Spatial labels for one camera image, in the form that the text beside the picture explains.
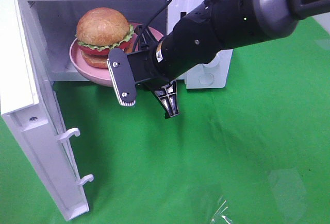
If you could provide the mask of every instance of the tomato slice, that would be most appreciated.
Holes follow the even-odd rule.
[[[120,48],[121,50],[125,49],[126,47],[128,47],[131,44],[131,41],[132,41],[132,39],[130,39],[127,42],[123,41],[122,43],[120,43],[118,48]],[[109,48],[98,51],[96,49],[91,49],[87,46],[78,45],[78,47],[80,50],[82,50],[83,52],[90,54],[90,55],[105,56],[105,55],[108,55],[110,52]]]

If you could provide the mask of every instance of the open microwave door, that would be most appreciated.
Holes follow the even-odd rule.
[[[18,0],[0,0],[1,115],[66,220],[89,210],[55,92],[31,33],[33,17]]]

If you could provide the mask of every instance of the table surface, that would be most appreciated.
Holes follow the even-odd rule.
[[[80,175],[95,178],[73,223],[210,223],[224,200],[234,223],[330,220],[330,37],[313,19],[234,50],[223,89],[180,82],[173,119],[142,89],[133,108],[90,82],[54,90],[81,131]],[[2,119],[0,131],[0,223],[65,223]]]

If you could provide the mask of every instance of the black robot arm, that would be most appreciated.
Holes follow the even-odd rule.
[[[205,0],[160,41],[146,30],[139,51],[109,54],[109,71],[121,105],[135,103],[135,85],[150,89],[167,112],[178,114],[178,76],[217,52],[289,36],[299,20],[330,11],[330,0]]]

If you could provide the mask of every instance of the white microwave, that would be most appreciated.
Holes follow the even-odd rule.
[[[163,35],[180,17],[203,0],[173,0],[151,23]],[[45,185],[65,220],[89,210],[67,129],[52,89],[55,81],[86,81],[69,57],[76,25],[89,9],[106,6],[121,11],[130,22],[143,24],[166,0],[0,0],[1,115]],[[208,65],[183,74],[187,88],[225,86],[232,50],[217,54]],[[201,81],[204,74],[212,82]]]

